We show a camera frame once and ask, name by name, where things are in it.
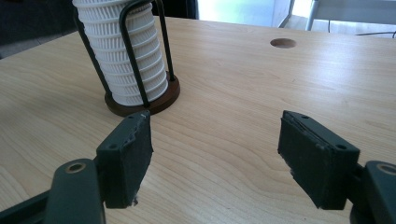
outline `wooden table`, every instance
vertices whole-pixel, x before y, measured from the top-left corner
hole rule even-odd
[[[283,110],[306,114],[396,163],[396,42],[167,19],[181,94],[151,119],[139,205],[108,223],[348,223],[317,210],[277,154]],[[273,47],[276,38],[297,46]],[[95,157],[122,118],[77,33],[0,61],[0,210],[50,188],[60,165]]]

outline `black metal holder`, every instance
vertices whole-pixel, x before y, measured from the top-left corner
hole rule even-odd
[[[150,113],[126,117],[96,149],[94,160],[60,166],[50,190],[0,212],[1,224],[106,223],[107,208],[136,205],[153,152]]]
[[[168,89],[159,99],[150,103],[149,99],[147,97],[147,94],[146,94],[146,90],[145,90],[145,87],[143,84],[142,77],[140,76],[139,67],[137,65],[136,57],[134,56],[134,48],[131,44],[130,37],[128,34],[128,30],[126,28],[125,22],[126,22],[128,13],[131,10],[134,10],[138,7],[142,7],[143,5],[149,4],[153,1],[156,2],[157,10],[159,12],[158,14],[160,17],[161,27],[162,27],[162,31],[163,31],[163,44],[164,44],[164,48],[165,48],[166,61],[168,64],[169,72],[167,72]],[[129,56],[131,66],[134,71],[134,78],[136,80],[136,84],[139,89],[140,96],[142,97],[143,105],[125,106],[125,105],[120,105],[114,101],[114,99],[112,97],[112,92],[106,83],[106,79],[102,72],[102,69],[100,68],[99,62],[95,58],[95,54],[94,54],[93,49],[90,45],[90,41],[89,41],[88,37],[85,35],[84,24],[78,18],[77,9],[75,9],[74,20],[78,27],[78,32],[81,36],[84,46],[87,49],[88,54],[90,55],[93,66],[95,67],[96,73],[98,74],[99,79],[101,80],[102,85],[106,91],[105,101],[106,101],[107,107],[110,109],[110,111],[112,111],[113,113],[115,113],[119,116],[123,116],[123,117],[128,116],[128,115],[138,112],[138,111],[146,110],[146,109],[149,110],[151,114],[156,114],[156,113],[159,113],[159,112],[165,110],[177,99],[177,97],[180,94],[180,84],[178,82],[177,77],[174,74],[172,58],[171,58],[171,51],[169,48],[168,33],[167,33],[167,29],[166,29],[165,16],[164,16],[164,12],[163,12],[163,1],[162,0],[134,0],[129,5],[127,5],[120,13],[121,35],[122,35],[122,39],[123,39],[126,51]]]
[[[353,224],[396,223],[396,165],[358,164],[360,151],[306,115],[284,111],[278,152],[318,208],[353,203]]]

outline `screw hole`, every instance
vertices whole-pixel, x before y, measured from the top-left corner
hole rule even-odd
[[[388,174],[388,175],[396,175],[396,167],[387,165],[384,163],[380,163],[376,166],[380,171]]]
[[[66,172],[68,174],[75,174],[85,169],[85,163],[76,162],[66,167]]]
[[[340,149],[343,149],[343,150],[347,149],[347,147],[344,146],[344,145],[336,145],[336,147],[338,147],[338,148],[340,148]]]

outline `black plastic part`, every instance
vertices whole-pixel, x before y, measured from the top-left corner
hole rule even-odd
[[[362,179],[375,222],[396,223],[396,165],[368,161]]]
[[[92,160],[70,161],[56,170],[44,223],[106,223]]]
[[[127,116],[96,150],[107,208],[125,208],[135,200],[153,152],[149,121],[148,111]]]
[[[284,111],[278,153],[316,207],[342,210],[360,151],[306,115]]]
[[[49,192],[46,191],[0,212],[0,223],[42,223],[48,197]]]

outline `round hole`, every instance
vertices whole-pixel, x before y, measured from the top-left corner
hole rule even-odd
[[[278,38],[273,39],[271,45],[279,49],[291,49],[296,47],[297,43],[292,39]]]
[[[376,167],[388,175],[396,175],[396,166],[379,163]]]
[[[76,163],[73,163],[73,164],[70,164],[69,166],[67,166],[66,172],[68,174],[75,174],[75,173],[78,173],[84,169],[85,169],[85,163],[76,162]]]
[[[338,147],[338,148],[340,148],[340,149],[347,149],[347,147],[344,146],[344,145],[336,145],[336,147]]]

